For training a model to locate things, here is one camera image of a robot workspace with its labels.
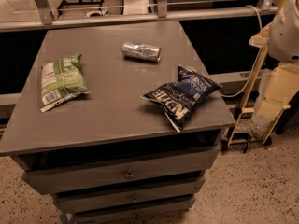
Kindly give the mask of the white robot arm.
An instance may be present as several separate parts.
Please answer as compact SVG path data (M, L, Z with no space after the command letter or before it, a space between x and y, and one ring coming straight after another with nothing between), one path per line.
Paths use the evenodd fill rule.
M298 0L288 0L269 28L269 55L285 63L299 63Z

